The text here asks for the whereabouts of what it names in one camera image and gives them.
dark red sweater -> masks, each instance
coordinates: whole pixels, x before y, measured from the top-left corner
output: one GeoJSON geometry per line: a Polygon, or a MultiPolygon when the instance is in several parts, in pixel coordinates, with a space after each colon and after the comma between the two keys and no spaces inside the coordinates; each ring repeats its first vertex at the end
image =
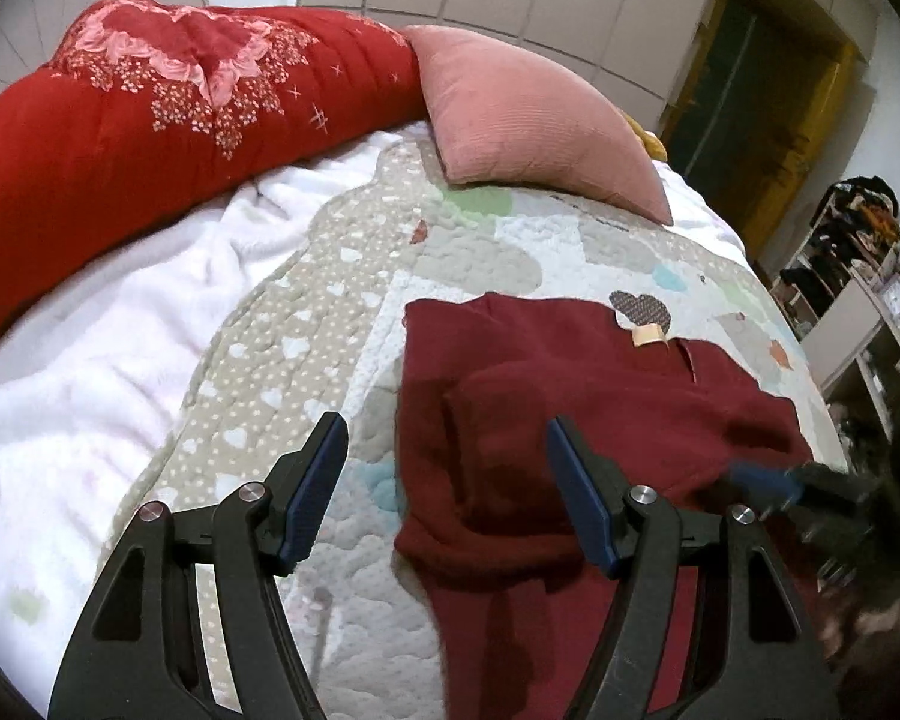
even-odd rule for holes
{"type": "MultiPolygon", "coordinates": [[[[547,467],[547,420],[570,416],[631,483],[685,506],[731,460],[809,461],[794,406],[712,343],[634,347],[598,303],[489,293],[418,300],[406,319],[396,548],[437,615],[450,718],[559,720],[615,583],[583,563],[547,467]]],[[[695,584],[682,569],[655,707],[677,697],[695,584]]]]}

doorway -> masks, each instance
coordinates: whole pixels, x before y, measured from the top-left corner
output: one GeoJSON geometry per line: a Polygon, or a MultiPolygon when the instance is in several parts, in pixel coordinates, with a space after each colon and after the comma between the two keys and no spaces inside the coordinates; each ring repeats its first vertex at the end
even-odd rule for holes
{"type": "Polygon", "coordinates": [[[664,141],[670,164],[755,261],[820,151],[855,53],[754,0],[718,0],[664,141]]]}

blue gripper pad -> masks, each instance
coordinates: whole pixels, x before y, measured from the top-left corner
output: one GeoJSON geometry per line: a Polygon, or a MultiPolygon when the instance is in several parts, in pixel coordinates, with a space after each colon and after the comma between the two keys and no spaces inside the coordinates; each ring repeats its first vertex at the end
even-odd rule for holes
{"type": "Polygon", "coordinates": [[[583,557],[610,575],[619,560],[610,541],[610,513],[555,419],[547,423],[547,461],[583,549],[583,557]]]}
{"type": "Polygon", "coordinates": [[[298,563],[310,556],[330,496],[343,470],[347,445],[346,422],[341,415],[334,415],[329,431],[317,447],[314,459],[287,507],[287,528],[280,547],[280,560],[298,563]]]}
{"type": "Polygon", "coordinates": [[[727,469],[725,478],[735,487],[746,490],[759,509],[779,509],[803,498],[803,485],[785,471],[751,463],[735,463],[727,469]]]}

pink pillow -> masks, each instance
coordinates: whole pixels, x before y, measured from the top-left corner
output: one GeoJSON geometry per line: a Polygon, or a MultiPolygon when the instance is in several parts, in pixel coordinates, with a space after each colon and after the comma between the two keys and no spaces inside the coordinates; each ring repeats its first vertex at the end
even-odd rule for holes
{"type": "Polygon", "coordinates": [[[540,184],[673,224],[643,143],[573,71],[467,29],[401,32],[418,57],[448,180],[540,184]]]}

clothing tag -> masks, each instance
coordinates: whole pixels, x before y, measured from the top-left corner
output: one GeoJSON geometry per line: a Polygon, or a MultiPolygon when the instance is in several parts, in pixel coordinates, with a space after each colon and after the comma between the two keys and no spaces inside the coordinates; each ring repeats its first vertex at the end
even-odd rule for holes
{"type": "Polygon", "coordinates": [[[631,335],[634,336],[634,346],[645,346],[656,341],[667,343],[667,336],[658,324],[641,324],[631,330],[631,335]]]}

